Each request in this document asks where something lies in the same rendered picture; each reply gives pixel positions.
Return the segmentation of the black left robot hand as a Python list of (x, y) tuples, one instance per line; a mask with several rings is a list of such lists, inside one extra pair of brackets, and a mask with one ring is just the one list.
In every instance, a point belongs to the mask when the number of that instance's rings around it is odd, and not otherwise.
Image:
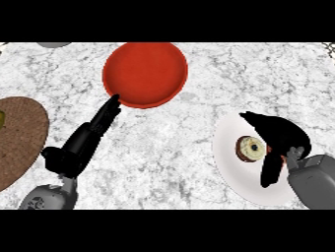
[(87, 166), (101, 138), (121, 112), (118, 98), (117, 94), (111, 96), (92, 120), (75, 129), (62, 147), (46, 147), (41, 150), (44, 168), (67, 178), (75, 178)]

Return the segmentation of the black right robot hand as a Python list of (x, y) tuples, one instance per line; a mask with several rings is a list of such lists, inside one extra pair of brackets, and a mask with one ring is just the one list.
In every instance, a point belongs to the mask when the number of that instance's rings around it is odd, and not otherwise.
[(266, 188), (278, 182), (284, 158), (292, 148), (301, 149), (296, 159), (304, 159), (311, 152), (311, 143), (306, 133), (283, 117), (268, 116), (246, 111), (240, 113), (246, 122), (253, 126), (258, 135), (271, 148), (264, 158), (261, 171), (261, 186)]

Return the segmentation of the brown cupcake with pale icing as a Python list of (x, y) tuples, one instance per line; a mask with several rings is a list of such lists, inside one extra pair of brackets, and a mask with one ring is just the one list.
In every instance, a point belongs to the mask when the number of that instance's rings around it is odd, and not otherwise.
[(262, 141), (252, 136), (241, 136), (235, 142), (235, 155), (244, 162), (255, 162), (264, 158), (266, 147)]

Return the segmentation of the white plate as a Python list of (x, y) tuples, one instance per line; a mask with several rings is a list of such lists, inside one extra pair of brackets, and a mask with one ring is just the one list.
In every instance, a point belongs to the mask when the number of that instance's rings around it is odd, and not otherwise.
[(213, 160), (221, 177), (231, 190), (247, 201), (262, 206), (281, 206), (295, 198), (287, 182), (287, 167), (283, 166), (278, 182), (264, 188), (261, 186), (264, 160), (246, 162), (235, 154), (235, 142), (243, 136), (255, 137), (262, 145), (266, 145), (238, 112), (232, 111), (218, 120), (212, 139)]

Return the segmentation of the red bowl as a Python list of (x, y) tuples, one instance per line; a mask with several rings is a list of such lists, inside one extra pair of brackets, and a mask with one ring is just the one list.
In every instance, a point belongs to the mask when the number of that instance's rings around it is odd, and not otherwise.
[(184, 53), (170, 42), (127, 42), (111, 53), (102, 71), (107, 93), (120, 103), (151, 108), (166, 103), (188, 79)]

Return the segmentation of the brown round placemat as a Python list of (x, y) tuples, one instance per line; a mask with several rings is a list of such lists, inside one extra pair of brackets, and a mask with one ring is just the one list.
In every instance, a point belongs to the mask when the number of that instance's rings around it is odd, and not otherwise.
[(31, 167), (47, 135), (47, 114), (41, 104), (24, 96), (0, 99), (4, 124), (0, 129), (0, 191)]

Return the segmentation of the grey round object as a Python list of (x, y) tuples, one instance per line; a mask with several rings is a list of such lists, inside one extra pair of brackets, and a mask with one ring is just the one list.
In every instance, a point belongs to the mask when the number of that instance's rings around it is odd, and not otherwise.
[(67, 46), (70, 43), (71, 42), (38, 42), (38, 45), (44, 48), (58, 48)]

